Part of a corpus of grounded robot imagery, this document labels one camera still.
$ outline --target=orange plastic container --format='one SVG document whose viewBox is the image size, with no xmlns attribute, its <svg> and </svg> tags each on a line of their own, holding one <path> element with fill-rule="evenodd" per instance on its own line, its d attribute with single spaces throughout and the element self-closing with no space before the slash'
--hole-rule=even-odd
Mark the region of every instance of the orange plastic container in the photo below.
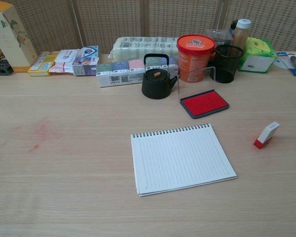
<svg viewBox="0 0 296 237">
<path fill-rule="evenodd" d="M 202 35 L 186 35 L 178 38 L 179 73 L 188 73 L 197 69 L 206 68 L 209 57 L 214 51 L 215 42 Z M 186 82 L 199 82 L 205 72 L 189 73 L 180 76 Z"/>
</svg>

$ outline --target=white bottle cap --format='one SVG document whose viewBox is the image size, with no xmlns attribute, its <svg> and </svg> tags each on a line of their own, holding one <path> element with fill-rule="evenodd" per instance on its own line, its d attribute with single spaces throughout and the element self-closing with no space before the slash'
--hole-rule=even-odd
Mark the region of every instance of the white bottle cap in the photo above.
<svg viewBox="0 0 296 237">
<path fill-rule="evenodd" d="M 249 19 L 239 19 L 236 27 L 240 29 L 248 29 L 251 27 L 251 21 Z"/>
</svg>

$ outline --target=green tissue box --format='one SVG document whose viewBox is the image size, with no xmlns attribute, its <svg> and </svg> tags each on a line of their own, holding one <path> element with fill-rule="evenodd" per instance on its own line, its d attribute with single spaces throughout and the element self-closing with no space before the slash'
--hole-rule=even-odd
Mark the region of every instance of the green tissue box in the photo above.
<svg viewBox="0 0 296 237">
<path fill-rule="evenodd" d="M 266 73 L 274 60 L 276 53 L 268 39 L 248 37 L 238 70 L 252 73 Z"/>
</svg>

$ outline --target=woven wall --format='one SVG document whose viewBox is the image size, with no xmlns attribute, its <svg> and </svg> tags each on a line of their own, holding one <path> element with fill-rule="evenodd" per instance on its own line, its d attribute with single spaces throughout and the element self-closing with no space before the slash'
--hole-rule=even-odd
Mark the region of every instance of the woven wall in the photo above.
<svg viewBox="0 0 296 237">
<path fill-rule="evenodd" d="M 79 48 L 67 0 L 5 0 L 13 4 L 37 54 Z"/>
<path fill-rule="evenodd" d="M 139 0 L 77 0 L 86 45 L 109 53 L 118 37 L 141 35 Z"/>
<path fill-rule="evenodd" d="M 149 36 L 204 34 L 213 27 L 218 0 L 148 0 Z"/>
<path fill-rule="evenodd" d="M 241 17 L 252 20 L 251 36 L 271 40 L 275 50 L 296 50 L 296 1 L 230 0 L 224 28 Z"/>
</svg>

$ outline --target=red lid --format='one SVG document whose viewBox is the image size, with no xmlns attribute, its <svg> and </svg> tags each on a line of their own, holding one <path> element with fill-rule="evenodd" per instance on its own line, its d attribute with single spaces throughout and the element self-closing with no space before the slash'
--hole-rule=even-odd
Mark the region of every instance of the red lid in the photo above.
<svg viewBox="0 0 296 237">
<path fill-rule="evenodd" d="M 192 55 L 212 53 L 215 42 L 212 38 L 203 35 L 186 35 L 178 38 L 177 48 L 179 51 Z"/>
</svg>

